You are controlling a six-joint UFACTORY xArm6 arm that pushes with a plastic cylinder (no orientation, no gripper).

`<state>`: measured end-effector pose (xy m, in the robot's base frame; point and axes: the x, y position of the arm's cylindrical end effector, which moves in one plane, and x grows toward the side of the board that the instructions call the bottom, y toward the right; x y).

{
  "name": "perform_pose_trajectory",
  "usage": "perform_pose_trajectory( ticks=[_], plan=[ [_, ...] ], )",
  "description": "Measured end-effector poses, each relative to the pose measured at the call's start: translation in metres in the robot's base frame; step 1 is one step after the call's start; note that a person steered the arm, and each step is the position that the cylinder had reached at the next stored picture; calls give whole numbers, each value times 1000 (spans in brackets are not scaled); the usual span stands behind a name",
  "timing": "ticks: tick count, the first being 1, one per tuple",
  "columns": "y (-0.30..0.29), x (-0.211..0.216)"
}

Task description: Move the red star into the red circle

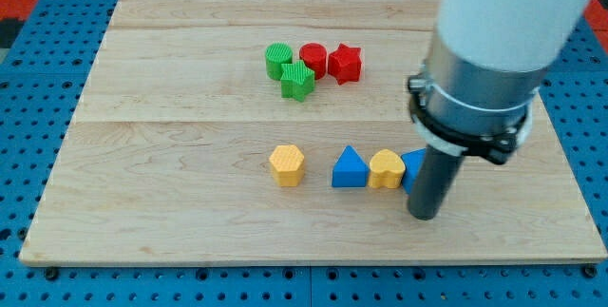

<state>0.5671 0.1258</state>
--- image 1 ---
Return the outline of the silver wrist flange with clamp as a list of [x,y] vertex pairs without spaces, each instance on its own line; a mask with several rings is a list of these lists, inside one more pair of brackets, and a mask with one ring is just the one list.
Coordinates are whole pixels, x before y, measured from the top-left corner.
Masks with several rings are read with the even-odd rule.
[[504,71],[472,64],[434,34],[408,108],[428,145],[453,157],[504,164],[532,127],[532,103],[547,69]]

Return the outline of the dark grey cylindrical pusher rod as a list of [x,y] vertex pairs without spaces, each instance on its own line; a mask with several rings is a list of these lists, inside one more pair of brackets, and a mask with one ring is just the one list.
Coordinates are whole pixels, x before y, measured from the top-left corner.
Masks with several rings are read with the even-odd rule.
[[463,156],[452,156],[431,145],[425,149],[424,158],[408,193],[408,211],[418,220],[432,220],[451,187]]

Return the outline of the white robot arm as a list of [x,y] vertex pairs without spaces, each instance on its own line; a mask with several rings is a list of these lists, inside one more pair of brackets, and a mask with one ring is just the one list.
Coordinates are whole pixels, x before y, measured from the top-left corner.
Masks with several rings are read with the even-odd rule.
[[589,0],[441,0],[429,52],[409,77],[409,112],[427,149],[408,211],[434,218],[467,156],[508,161],[532,102]]

